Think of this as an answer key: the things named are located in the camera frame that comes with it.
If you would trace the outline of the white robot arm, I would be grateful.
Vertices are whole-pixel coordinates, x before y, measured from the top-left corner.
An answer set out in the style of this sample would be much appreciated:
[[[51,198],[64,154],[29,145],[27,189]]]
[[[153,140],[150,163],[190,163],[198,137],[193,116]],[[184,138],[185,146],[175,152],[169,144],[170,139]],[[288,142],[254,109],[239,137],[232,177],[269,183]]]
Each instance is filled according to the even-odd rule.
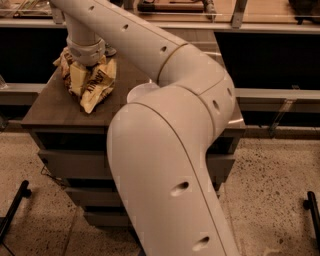
[[[234,111],[231,77],[197,47],[106,0],[51,1],[71,40],[97,34],[158,85],[117,112],[107,137],[146,256],[240,256],[206,165]]]

